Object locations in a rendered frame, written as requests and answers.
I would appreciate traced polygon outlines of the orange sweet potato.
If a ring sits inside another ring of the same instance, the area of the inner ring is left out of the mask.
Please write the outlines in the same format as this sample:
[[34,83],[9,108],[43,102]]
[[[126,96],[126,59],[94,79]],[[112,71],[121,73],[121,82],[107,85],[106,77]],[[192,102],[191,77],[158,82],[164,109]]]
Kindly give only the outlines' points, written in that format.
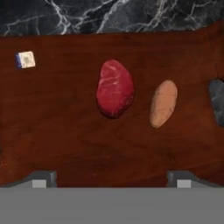
[[178,98],[178,88],[172,80],[163,81],[155,90],[150,105],[150,125],[158,129],[171,117]]

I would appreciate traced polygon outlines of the dark brown wooden tray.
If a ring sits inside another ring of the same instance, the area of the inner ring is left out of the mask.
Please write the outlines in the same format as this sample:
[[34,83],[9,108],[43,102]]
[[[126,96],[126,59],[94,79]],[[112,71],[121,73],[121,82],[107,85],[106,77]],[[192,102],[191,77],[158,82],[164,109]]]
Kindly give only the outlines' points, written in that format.
[[[19,68],[32,51],[36,66]],[[102,63],[132,74],[135,99],[103,116],[95,90]],[[224,78],[224,23],[198,31],[0,38],[0,184],[54,170],[62,187],[164,186],[169,170],[224,185],[224,129],[209,81]],[[166,80],[176,107],[158,129],[151,101]]]

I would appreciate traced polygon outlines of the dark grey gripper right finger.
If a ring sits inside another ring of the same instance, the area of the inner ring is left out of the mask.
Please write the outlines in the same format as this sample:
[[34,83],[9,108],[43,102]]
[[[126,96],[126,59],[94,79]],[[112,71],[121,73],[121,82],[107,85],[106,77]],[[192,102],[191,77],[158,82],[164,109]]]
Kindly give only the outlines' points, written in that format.
[[220,187],[215,183],[198,178],[190,171],[168,171],[167,186],[176,188]]

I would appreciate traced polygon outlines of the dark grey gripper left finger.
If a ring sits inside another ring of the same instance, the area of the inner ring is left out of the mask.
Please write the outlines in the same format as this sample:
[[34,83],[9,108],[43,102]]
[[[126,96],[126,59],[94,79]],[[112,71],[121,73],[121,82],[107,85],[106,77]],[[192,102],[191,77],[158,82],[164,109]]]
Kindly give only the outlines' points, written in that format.
[[57,186],[56,171],[34,171],[25,178],[3,185],[9,187],[50,188]]

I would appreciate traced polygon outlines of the small white blue cube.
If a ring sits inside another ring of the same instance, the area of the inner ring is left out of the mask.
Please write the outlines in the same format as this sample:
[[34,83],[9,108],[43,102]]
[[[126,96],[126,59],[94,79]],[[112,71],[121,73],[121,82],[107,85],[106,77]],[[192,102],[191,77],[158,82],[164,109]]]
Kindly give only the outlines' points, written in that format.
[[34,54],[32,51],[18,52],[16,54],[16,60],[17,60],[17,66],[22,69],[36,66]]

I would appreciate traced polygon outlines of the red raw steak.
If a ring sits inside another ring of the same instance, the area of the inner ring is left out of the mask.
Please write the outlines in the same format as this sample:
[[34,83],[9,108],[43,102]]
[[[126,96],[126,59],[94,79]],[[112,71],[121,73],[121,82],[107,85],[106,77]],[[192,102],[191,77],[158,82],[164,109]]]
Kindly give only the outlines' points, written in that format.
[[116,119],[131,105],[134,95],[134,81],[128,69],[118,60],[105,61],[96,90],[99,110]]

